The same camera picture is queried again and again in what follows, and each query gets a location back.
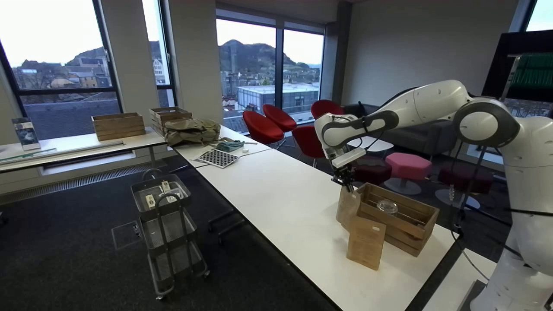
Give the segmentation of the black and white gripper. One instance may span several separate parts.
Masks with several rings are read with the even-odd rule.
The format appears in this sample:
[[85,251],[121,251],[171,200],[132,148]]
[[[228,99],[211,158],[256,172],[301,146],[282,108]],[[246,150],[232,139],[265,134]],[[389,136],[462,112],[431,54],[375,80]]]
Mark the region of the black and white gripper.
[[353,182],[355,182],[355,177],[353,177],[353,165],[358,158],[361,158],[363,155],[367,153],[365,148],[353,148],[353,150],[348,150],[348,151],[342,151],[342,153],[337,153],[330,163],[334,167],[334,179],[346,186],[346,188],[351,188]]

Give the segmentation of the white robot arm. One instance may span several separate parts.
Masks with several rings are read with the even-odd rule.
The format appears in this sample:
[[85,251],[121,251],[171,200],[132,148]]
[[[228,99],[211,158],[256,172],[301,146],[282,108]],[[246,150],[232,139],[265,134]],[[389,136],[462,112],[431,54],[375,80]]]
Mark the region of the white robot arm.
[[470,311],[552,311],[553,296],[553,118],[517,117],[503,101],[469,92],[458,79],[408,87],[375,112],[327,112],[315,120],[325,156],[339,182],[346,167],[365,155],[348,143],[450,118],[458,137],[493,146],[503,155],[512,226],[488,284],[470,300]]

